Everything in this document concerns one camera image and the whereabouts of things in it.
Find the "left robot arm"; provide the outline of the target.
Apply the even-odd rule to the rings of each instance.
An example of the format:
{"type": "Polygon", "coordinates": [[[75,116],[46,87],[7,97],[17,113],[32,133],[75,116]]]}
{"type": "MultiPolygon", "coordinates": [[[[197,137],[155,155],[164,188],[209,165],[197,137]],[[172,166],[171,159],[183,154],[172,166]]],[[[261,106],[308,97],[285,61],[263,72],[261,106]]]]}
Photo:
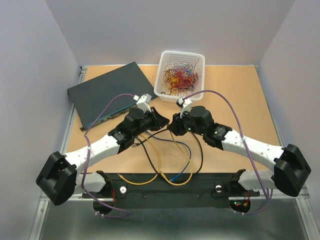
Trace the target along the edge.
{"type": "Polygon", "coordinates": [[[154,107],[150,111],[132,108],[122,122],[98,141],[73,152],[50,154],[35,182],[51,202],[59,206],[82,192],[82,172],[86,167],[120,154],[133,145],[138,135],[161,130],[169,122],[154,107]]]}

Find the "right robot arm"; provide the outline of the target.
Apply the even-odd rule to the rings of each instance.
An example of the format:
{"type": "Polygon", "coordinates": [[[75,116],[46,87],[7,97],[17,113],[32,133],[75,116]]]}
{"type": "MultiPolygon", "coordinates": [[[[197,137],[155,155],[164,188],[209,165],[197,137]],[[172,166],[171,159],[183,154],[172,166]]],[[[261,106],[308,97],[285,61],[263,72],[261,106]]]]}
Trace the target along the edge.
{"type": "Polygon", "coordinates": [[[215,122],[204,106],[174,114],[168,129],[175,136],[183,136],[187,132],[200,135],[213,148],[252,157],[266,167],[261,171],[239,170],[235,180],[230,182],[231,192],[235,195],[263,186],[297,197],[311,173],[309,164],[297,146],[276,146],[241,136],[231,127],[215,122]]]}

